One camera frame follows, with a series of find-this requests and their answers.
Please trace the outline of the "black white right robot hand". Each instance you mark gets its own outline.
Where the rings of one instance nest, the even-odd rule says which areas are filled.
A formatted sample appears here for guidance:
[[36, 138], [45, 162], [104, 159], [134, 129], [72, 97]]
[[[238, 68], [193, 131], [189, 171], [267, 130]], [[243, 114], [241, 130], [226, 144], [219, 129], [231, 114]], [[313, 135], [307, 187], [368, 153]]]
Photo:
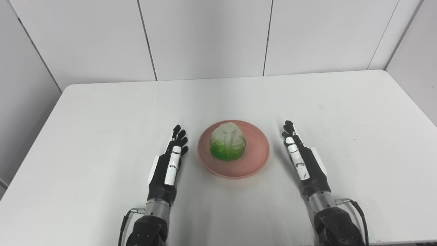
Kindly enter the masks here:
[[302, 142], [292, 121], [286, 120], [283, 129], [283, 143], [297, 171], [303, 196], [309, 201], [315, 194], [331, 193], [326, 173], [321, 168], [313, 149], [306, 147]]

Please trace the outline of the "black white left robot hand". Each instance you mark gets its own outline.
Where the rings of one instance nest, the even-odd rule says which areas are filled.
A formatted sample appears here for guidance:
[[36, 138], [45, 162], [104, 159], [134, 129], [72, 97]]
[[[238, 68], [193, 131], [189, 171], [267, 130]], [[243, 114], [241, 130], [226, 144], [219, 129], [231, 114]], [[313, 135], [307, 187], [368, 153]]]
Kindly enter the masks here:
[[153, 177], [149, 183], [149, 194], [147, 199], [161, 199], [166, 201], [169, 205], [172, 205], [176, 199], [177, 189], [176, 186], [166, 185], [165, 176], [167, 173], [170, 157], [175, 146], [181, 148], [181, 154], [177, 168], [180, 168], [182, 164], [182, 157], [188, 152], [189, 147], [186, 145], [188, 138], [186, 137], [186, 131], [178, 124], [173, 128], [172, 138], [164, 152], [159, 156]]

